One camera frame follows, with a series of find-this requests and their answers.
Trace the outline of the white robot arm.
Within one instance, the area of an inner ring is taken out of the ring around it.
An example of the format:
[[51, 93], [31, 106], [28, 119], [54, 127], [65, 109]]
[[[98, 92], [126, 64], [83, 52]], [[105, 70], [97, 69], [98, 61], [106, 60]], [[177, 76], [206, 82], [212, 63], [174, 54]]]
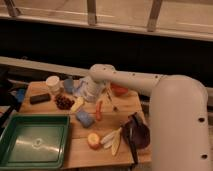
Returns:
[[106, 82], [150, 98], [152, 171], [213, 171], [206, 87], [185, 75], [118, 71], [95, 64], [77, 94], [95, 101]]

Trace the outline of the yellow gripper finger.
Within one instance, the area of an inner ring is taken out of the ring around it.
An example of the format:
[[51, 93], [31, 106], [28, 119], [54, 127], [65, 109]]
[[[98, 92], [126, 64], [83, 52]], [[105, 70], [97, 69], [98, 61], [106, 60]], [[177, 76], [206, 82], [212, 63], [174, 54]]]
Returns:
[[75, 100], [75, 103], [71, 107], [71, 112], [75, 113], [83, 104], [84, 104], [84, 98], [83, 97], [78, 97]]

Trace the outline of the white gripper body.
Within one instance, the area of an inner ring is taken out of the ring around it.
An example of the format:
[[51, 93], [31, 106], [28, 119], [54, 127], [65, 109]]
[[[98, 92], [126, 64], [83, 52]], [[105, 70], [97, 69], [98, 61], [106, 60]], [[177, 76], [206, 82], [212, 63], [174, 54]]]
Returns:
[[104, 83], [96, 83], [90, 76], [80, 80], [79, 93], [87, 102], [96, 102], [104, 89]]

